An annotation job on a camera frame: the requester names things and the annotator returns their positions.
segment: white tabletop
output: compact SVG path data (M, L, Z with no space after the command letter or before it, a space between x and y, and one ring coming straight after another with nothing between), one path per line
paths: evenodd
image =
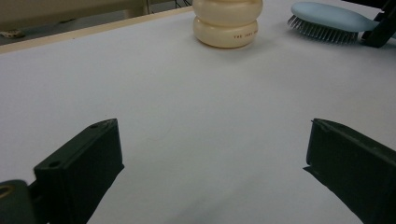
M117 118L125 169L90 223L361 223L303 170L310 120L395 149L396 43L306 39L293 2L265 2L241 49L197 41L188 12L0 54L0 181Z

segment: blue hairbrush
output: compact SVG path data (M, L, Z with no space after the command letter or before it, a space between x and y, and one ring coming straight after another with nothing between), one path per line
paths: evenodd
M336 44L351 44L360 32L373 31L379 24L357 12L321 3L295 3L291 12L290 27L303 35Z

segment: floor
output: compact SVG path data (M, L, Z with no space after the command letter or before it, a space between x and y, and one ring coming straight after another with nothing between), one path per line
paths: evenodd
M191 0L189 0L189 2L187 2L187 0L177 0L177 4L176 2L166 2L166 3L156 4L151 6L150 13L162 12L162 11L174 9L176 7L186 7L190 4L191 4ZM65 33L86 27L91 27L91 26L96 26L100 24L105 24L113 21L121 21L121 20L124 20L123 12L117 11L117 12L96 15L96 16L90 16L86 18L79 18L65 23L55 23L55 24L48 24L39 27L24 28L22 30L26 34L26 36L23 38L8 39L0 35L0 46L21 42L29 39L35 39L48 35L57 35L60 33Z

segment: table edge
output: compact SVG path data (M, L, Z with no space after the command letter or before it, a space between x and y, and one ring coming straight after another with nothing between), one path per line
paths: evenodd
M141 22L145 22L145 21L158 20L160 18L174 16L177 14L190 12L190 11L192 11L192 7L182 7L182 8L172 9L172 10L159 12L159 13L155 13L155 14L149 14L146 16L135 17L135 18L127 19L127 20L113 21L110 23L92 26L92 27L88 27L88 28L83 28L80 30L70 31L70 32L61 33L61 34L57 34L57 35L43 36L43 37L36 38L36 39L30 39L30 40L26 40L26 41L22 41L22 42L7 44L7 45L0 46L0 54L17 51L17 50L21 50L21 49L29 49L29 48L47 45L47 44L51 44L51 43L56 43L56 42L69 40L69 39L75 39L75 38L83 37L85 35L94 35L97 33L118 29L118 28L121 28L124 26L134 25L134 24L138 24Z

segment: bottle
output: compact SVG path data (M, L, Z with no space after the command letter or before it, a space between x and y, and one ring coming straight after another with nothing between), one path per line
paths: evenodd
M239 48L253 41L262 0L193 0L196 38L218 48Z

